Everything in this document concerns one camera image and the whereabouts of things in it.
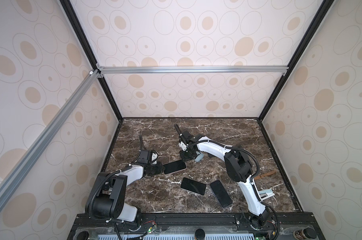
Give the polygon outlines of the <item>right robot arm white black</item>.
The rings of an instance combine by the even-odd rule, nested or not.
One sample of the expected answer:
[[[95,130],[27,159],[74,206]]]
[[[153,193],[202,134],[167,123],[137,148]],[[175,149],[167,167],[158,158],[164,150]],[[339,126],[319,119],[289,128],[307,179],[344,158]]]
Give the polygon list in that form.
[[[259,163],[254,155],[243,148],[225,145],[201,134],[193,136],[188,131],[182,132],[178,125],[175,125],[175,128],[179,135],[181,158],[197,161],[202,158],[202,153],[206,152],[223,160],[228,176],[238,183],[246,199],[252,227],[263,228],[272,212],[275,216],[276,232],[279,232],[277,214],[273,207],[263,202],[254,182],[260,172]]]

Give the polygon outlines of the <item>blue phone black screen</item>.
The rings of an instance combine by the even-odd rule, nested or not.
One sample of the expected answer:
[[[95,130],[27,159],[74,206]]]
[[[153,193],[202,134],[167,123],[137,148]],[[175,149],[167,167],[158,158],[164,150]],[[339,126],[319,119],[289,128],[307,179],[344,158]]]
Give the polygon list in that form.
[[[183,160],[174,161],[163,165],[164,174],[172,174],[186,169],[186,164]]]

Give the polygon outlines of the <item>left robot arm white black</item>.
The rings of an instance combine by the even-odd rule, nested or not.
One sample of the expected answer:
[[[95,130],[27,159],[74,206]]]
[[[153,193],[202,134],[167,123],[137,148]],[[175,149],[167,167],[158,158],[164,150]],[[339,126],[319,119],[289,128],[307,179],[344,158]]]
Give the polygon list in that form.
[[[140,136],[140,150],[132,163],[122,170],[97,175],[85,212],[94,220],[121,221],[139,226],[141,210],[125,203],[126,189],[137,180],[161,174],[165,168],[157,159],[157,151],[147,150]]]

